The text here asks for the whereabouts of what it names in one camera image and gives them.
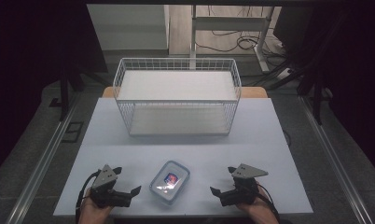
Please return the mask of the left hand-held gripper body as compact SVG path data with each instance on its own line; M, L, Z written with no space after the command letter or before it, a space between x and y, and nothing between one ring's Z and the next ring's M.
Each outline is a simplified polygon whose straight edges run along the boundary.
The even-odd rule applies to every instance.
M129 207L132 200L131 194L114 190L118 175L113 172L113 169L108 164L104 166L90 188L90 197L100 208Z

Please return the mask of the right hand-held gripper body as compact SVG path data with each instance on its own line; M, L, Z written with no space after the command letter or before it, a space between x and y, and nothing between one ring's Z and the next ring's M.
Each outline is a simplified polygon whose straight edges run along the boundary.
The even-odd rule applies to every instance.
M236 171L231 174L235 189L221 192L219 196L223 206L238 203L251 204L259 193L256 178L269 173L256 167L241 163Z

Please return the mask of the clear plastic food container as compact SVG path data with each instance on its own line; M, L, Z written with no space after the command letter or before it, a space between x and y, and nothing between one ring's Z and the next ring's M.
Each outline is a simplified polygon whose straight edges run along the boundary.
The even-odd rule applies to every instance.
M172 204L190 178L189 169L177 161L166 161L149 185L164 203Z

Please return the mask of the person's right hand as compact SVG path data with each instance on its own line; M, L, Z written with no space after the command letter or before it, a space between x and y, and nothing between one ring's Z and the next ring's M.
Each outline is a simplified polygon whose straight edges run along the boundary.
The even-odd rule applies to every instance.
M256 198L252 204L239 203L237 208L244 211L255 224L279 224L271 208L260 198Z

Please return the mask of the person's left hand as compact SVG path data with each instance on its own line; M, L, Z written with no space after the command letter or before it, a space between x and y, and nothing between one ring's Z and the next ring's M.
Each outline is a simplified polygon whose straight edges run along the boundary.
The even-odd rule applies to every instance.
M85 198L80 206L78 224L105 224L113 206L98 207L90 197L90 189L85 193Z

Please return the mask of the wooden table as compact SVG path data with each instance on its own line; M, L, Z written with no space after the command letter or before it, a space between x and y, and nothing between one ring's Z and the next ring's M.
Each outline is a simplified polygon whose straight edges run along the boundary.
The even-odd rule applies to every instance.
M104 89L103 98L113 97L113 88L107 87ZM266 90L262 87L242 87L241 91L242 98L267 98L268 94Z

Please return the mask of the black metal stand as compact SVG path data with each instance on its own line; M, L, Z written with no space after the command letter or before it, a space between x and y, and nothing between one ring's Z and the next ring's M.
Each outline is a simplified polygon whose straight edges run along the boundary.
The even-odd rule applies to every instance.
M319 45L318 50L312 57L312 60L303 68L304 78L301 80L297 91L299 95L307 95L310 89L313 89L312 97L312 115L317 124L321 125L321 101L323 88L323 75L320 68L320 63L323 61L329 45L336 36L340 27L346 18L346 13L342 10L337 14L337 17L330 24L326 31L326 35Z
M63 62L61 65L60 72L60 91L61 91L61 116L60 121L64 121L68 115L70 104L69 104L69 90L71 86L73 91L81 92L85 89L85 84L81 75L85 75L94 81L102 84L105 87L111 85L111 83L104 78L100 77L95 72L90 71L88 68L75 64Z

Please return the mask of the white power strip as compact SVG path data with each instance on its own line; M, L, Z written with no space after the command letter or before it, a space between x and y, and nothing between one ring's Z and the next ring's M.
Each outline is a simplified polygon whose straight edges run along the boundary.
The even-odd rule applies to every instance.
M293 72L292 69L286 68L284 71L282 71L278 76L277 79L282 80L286 77L288 77Z

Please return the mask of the black curtain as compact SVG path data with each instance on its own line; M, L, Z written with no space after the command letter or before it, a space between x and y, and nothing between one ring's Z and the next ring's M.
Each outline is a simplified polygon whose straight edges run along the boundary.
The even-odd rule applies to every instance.
M61 77L105 72L89 0L0 0L0 166Z
M375 0L346 1L349 13L320 69L332 93L330 108L375 167ZM337 14L334 7L283 7L274 34L306 63Z

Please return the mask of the white cabinet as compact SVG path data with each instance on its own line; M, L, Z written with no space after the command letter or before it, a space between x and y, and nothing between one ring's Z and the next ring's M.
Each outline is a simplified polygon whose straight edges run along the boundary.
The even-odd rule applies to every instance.
M169 48L168 5L87 4L102 50Z

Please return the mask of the metal floor rail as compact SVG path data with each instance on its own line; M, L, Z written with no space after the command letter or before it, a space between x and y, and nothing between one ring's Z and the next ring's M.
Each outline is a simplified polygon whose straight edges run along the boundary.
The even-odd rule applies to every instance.
M69 111L66 113L63 121L58 123L58 126L51 136L47 147L40 156L38 163L36 164L32 174L27 180L21 195L14 204L7 221L5 224L22 224L27 212L35 198L35 195L49 169L49 166L53 160L55 153L63 139L63 135L66 132L67 126L74 116L76 111L76 105L80 99L80 93L74 93L69 104Z
M315 119L312 113L313 107L311 106L310 101L306 97L301 96L299 96L299 101L303 106L306 117L312 125L312 129L318 138L324 153L326 154L329 164L340 183L340 187L342 188L342 191L349 205L351 206L357 221L359 224L374 224L359 191L343 167L340 158L335 148L331 144L323 126L320 125Z

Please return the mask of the white metal desk frame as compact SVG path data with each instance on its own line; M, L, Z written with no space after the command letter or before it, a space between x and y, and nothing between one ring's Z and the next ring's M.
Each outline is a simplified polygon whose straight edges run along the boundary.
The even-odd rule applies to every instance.
M254 46L257 61L264 74L270 72L270 68L263 54L265 38L270 28L274 7L269 7L265 17L261 18L237 18L237 17L198 17L197 7L191 7L191 43L189 57L196 57L196 32L197 31L238 31L259 32L259 38Z

